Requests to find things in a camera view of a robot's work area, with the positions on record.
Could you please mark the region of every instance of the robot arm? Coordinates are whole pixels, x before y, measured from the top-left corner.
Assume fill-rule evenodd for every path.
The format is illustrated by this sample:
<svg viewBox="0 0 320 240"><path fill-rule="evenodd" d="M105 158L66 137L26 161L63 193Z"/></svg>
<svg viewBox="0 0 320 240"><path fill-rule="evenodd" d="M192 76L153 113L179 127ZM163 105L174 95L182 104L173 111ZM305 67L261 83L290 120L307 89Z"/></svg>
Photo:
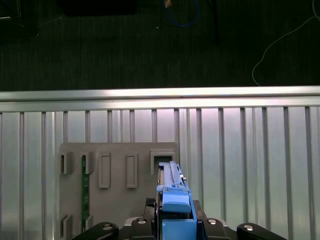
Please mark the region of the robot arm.
<svg viewBox="0 0 320 240"><path fill-rule="evenodd" d="M156 199L146 206L153 207L152 214L128 219L121 229L101 222L74 240L285 240L254 223L235 231L223 220L207 218L174 161L159 164Z"/></svg>

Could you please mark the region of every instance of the gray plastic board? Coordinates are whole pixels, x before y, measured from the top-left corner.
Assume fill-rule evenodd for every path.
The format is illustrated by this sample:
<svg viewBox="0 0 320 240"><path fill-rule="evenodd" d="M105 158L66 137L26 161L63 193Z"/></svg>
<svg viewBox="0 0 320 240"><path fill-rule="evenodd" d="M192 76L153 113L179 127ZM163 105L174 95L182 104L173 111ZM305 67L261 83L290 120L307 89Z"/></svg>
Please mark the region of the gray plastic board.
<svg viewBox="0 0 320 240"><path fill-rule="evenodd" d="M89 173L86 227L112 222L121 228L126 219L143 216L146 198L156 197L157 162L171 157L179 163L174 142L63 143L58 156L58 232L62 240L82 232L83 156Z"/></svg>

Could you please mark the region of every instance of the silver metal frame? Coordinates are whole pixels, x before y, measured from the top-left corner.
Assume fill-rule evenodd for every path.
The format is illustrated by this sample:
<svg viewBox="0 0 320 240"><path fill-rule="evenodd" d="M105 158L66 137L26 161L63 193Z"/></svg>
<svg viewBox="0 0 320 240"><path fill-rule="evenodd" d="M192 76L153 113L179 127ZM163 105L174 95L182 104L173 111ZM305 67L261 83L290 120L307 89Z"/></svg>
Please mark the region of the silver metal frame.
<svg viewBox="0 0 320 240"><path fill-rule="evenodd" d="M0 112L319 105L320 86L0 92Z"/></svg>

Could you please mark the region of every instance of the floor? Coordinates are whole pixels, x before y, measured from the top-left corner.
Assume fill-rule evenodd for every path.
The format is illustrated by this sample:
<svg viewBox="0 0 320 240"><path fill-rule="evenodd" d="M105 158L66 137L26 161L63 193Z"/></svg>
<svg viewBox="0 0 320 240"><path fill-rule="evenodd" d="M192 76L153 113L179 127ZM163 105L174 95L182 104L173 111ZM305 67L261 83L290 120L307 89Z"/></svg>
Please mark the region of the floor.
<svg viewBox="0 0 320 240"><path fill-rule="evenodd" d="M95 17L66 17L54 0L37 0L39 35L0 45L0 91L255 86L266 47L313 15L311 0L217 3L219 45L209 0L186 28L168 20L161 0L137 0L134 15ZM172 4L181 23L196 14L191 0ZM256 80L318 85L319 43L313 19L270 48Z"/></svg>

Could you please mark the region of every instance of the aluminum rail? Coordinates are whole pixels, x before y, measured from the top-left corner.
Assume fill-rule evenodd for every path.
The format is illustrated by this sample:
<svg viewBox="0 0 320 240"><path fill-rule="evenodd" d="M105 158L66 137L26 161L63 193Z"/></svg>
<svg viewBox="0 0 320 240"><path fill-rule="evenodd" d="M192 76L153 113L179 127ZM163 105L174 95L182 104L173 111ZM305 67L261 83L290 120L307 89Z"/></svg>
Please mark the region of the aluminum rail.
<svg viewBox="0 0 320 240"><path fill-rule="evenodd" d="M320 86L0 92L0 112L317 107Z"/></svg>
<svg viewBox="0 0 320 240"><path fill-rule="evenodd" d="M145 98L225 98L320 96L320 86L145 88L0 92L0 102L112 100Z"/></svg>

